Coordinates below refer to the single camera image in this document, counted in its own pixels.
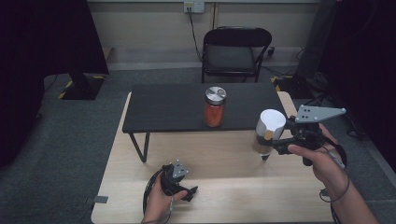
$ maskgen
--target dark background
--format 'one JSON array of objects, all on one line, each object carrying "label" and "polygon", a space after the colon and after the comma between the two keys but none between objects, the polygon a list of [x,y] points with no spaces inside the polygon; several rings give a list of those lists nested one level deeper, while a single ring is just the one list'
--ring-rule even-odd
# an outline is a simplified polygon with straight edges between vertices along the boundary
[{"label": "dark background", "polygon": [[338,8],[319,71],[396,170],[396,2],[347,0]]},{"label": "dark background", "polygon": [[108,71],[86,0],[2,2],[0,30],[2,166],[33,127],[46,76]]}]

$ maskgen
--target white cup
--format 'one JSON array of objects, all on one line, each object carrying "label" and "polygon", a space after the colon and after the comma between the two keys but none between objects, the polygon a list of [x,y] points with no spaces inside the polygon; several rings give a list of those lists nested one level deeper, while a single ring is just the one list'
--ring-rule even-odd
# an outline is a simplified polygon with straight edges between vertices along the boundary
[{"label": "white cup", "polygon": [[268,141],[271,139],[278,140],[283,132],[285,124],[285,116],[277,110],[266,109],[260,114],[254,136],[253,149],[262,155],[262,159],[264,161],[268,159],[273,148],[270,146],[261,145],[258,142],[257,135]]}]

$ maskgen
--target wall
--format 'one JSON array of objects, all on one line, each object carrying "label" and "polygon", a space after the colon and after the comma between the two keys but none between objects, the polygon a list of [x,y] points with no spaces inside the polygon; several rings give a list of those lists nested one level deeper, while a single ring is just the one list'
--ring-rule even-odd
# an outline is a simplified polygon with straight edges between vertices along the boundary
[{"label": "wall", "polygon": [[[189,16],[182,2],[90,2],[99,38],[104,47],[195,52]],[[304,46],[317,3],[205,3],[205,13],[192,14],[198,49],[213,26],[259,26],[273,35],[272,46]]]}]

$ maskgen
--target black table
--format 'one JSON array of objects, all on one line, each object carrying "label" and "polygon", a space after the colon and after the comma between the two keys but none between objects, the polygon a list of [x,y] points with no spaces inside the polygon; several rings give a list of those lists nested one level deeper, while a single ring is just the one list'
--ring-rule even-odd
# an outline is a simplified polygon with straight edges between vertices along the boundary
[{"label": "black table", "polygon": [[[226,90],[224,119],[219,127],[204,123],[205,90]],[[265,109],[286,117],[270,79],[264,83],[134,85],[122,131],[128,133],[142,162],[147,161],[150,133],[254,130]],[[146,133],[142,154],[134,133]]]}]

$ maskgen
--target table leg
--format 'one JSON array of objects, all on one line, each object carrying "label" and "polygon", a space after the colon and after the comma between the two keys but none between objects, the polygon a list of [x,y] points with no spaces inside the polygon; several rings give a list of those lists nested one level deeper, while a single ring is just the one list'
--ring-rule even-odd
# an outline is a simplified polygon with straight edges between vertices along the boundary
[{"label": "table leg", "polygon": [[136,138],[134,138],[133,133],[129,133],[129,136],[131,136],[132,142],[134,143],[134,148],[136,149],[137,154],[140,157],[140,160],[142,162],[146,162],[148,160],[148,151],[149,151],[149,133],[146,133],[146,139],[145,139],[145,146],[143,149],[143,154],[142,151],[140,150],[139,145],[136,142]]}]

